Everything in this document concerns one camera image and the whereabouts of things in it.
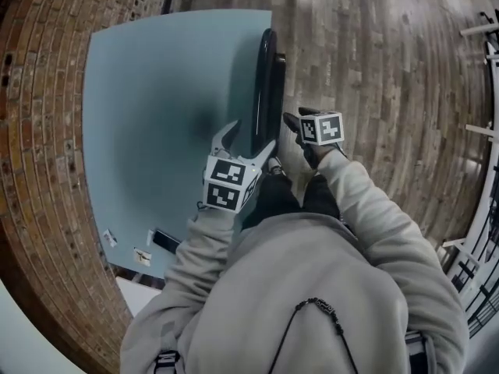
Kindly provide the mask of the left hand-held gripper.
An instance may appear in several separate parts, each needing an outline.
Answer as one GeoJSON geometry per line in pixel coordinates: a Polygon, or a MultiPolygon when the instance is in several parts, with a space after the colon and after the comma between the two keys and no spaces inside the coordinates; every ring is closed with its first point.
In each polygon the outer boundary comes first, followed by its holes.
{"type": "Polygon", "coordinates": [[[203,204],[232,213],[239,213],[252,196],[277,145],[272,139],[254,157],[233,157],[230,149],[240,126],[241,120],[230,122],[214,135],[203,176],[203,204]]]}

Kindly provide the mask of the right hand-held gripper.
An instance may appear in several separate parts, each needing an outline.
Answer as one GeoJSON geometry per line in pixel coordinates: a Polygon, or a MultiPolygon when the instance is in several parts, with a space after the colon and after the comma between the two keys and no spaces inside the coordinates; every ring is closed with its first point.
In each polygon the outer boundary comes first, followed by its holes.
{"type": "Polygon", "coordinates": [[[283,114],[283,122],[296,135],[296,143],[326,146],[344,141],[342,113],[299,107],[299,114],[299,118],[288,112],[283,114]]]}

